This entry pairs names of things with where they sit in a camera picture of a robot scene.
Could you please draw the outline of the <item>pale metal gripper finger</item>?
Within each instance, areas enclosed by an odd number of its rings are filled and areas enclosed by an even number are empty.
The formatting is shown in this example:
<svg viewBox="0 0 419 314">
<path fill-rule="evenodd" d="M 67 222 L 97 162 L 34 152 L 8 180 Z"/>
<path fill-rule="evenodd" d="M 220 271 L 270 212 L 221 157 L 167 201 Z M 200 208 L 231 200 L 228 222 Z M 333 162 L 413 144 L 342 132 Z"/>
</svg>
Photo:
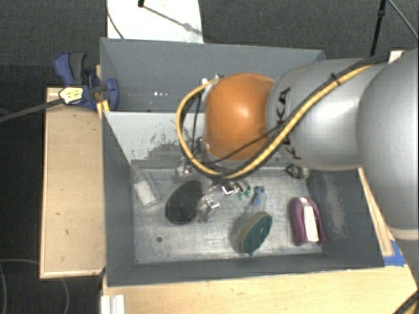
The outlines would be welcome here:
<svg viewBox="0 0 419 314">
<path fill-rule="evenodd" d="M 174 183 L 183 183 L 189 181 L 194 177 L 194 168 L 190 164 L 178 165 L 173 170 L 172 181 Z"/>
<path fill-rule="evenodd" d="M 206 223 L 219 207 L 220 203 L 213 194 L 203 196 L 198 204 L 198 222 Z"/>
</svg>

